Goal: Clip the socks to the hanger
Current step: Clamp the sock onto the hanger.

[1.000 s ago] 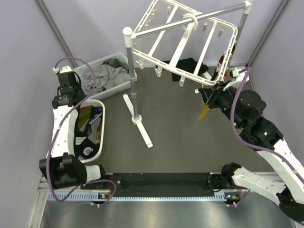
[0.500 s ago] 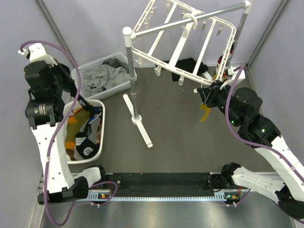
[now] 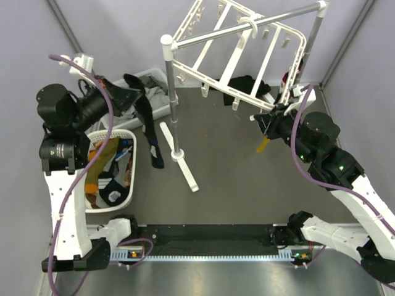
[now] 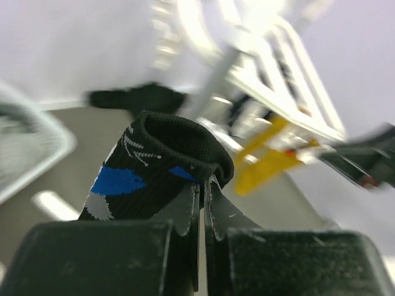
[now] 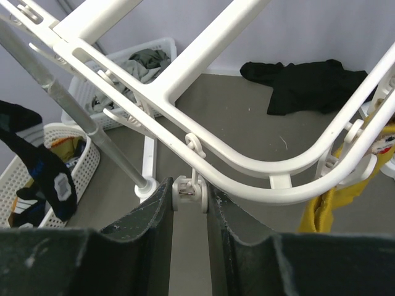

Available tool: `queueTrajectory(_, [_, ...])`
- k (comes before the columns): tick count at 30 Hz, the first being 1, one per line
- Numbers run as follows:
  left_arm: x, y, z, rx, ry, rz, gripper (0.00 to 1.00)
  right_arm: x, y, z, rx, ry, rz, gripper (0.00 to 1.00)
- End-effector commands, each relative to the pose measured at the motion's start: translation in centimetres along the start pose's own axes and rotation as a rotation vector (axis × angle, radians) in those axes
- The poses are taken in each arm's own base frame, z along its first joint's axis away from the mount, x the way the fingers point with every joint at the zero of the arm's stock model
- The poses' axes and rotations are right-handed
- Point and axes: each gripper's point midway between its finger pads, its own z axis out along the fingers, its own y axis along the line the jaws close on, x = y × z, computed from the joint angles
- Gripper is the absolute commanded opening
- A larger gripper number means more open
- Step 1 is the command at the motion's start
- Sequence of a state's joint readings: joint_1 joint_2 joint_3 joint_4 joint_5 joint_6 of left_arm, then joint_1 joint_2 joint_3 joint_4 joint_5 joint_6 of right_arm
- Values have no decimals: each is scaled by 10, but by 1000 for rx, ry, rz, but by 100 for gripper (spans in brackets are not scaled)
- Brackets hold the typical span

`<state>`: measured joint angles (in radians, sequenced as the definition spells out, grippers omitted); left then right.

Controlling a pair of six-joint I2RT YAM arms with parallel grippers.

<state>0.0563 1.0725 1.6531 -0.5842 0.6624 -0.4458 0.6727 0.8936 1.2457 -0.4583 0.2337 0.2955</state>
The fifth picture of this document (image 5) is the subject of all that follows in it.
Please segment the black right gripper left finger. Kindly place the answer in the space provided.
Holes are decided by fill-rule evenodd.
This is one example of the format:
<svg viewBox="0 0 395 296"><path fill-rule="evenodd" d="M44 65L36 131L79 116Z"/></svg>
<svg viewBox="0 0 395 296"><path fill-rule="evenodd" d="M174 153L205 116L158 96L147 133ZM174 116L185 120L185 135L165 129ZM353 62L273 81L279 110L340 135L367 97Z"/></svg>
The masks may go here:
<svg viewBox="0 0 395 296"><path fill-rule="evenodd" d="M167 295L173 179L100 231L1 231L2 295Z"/></svg>

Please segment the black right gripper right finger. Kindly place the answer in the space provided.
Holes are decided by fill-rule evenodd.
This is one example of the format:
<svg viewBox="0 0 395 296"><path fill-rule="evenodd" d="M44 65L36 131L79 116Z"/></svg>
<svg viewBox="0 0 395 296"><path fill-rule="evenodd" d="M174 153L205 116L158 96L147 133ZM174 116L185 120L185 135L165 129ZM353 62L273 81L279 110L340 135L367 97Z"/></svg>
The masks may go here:
<svg viewBox="0 0 395 296"><path fill-rule="evenodd" d="M207 234L214 295L393 295L394 237L276 232L215 187Z"/></svg>

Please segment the yellow bear sock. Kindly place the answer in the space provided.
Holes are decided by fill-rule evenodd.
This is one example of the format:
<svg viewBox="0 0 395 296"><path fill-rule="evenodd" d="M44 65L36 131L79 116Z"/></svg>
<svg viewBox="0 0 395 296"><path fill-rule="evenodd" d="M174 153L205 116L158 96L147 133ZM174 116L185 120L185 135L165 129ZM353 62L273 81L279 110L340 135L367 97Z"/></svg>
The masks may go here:
<svg viewBox="0 0 395 296"><path fill-rule="evenodd" d="M333 224L333 212L349 205L360 196L367 184L380 172L381 168L389 162L394 155L394 124L386 125L380 137L372 145L373 155L377 157L375 167L370 176L351 186L336 189L332 188L324 194L312 199L307 204L299 232L328 233Z"/></svg>

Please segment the white clip sock hanger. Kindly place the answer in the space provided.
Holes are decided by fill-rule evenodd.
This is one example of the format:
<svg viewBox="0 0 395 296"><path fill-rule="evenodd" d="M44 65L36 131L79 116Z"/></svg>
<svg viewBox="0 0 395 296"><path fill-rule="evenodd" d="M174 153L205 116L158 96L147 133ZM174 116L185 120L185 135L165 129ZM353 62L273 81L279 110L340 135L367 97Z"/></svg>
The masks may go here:
<svg viewBox="0 0 395 296"><path fill-rule="evenodd" d="M256 43L262 60L273 61L276 50L285 62L334 58L346 68L371 70L394 42L393 1L313 1L315 20L328 33L316 31L324 54L294 50L310 33L301 25L298 2L274 2L239 37L238 49ZM283 160L305 151L318 139L334 114L297 112L284 117L266 113L272 90L244 78L201 75L178 100L177 107L240 152L262 160ZM77 215L126 213L139 203L132 180L106 155L80 201Z"/></svg>

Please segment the black blue patterned sock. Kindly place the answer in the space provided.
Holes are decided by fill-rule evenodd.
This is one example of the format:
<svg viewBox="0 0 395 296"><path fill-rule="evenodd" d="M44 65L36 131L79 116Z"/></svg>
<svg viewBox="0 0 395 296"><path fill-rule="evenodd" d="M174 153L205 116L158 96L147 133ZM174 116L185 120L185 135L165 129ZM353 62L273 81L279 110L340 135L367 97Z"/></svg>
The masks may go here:
<svg viewBox="0 0 395 296"><path fill-rule="evenodd" d="M44 145L41 115L1 101L1 141L24 163L57 218L69 220L77 210L75 185L64 161Z"/></svg>

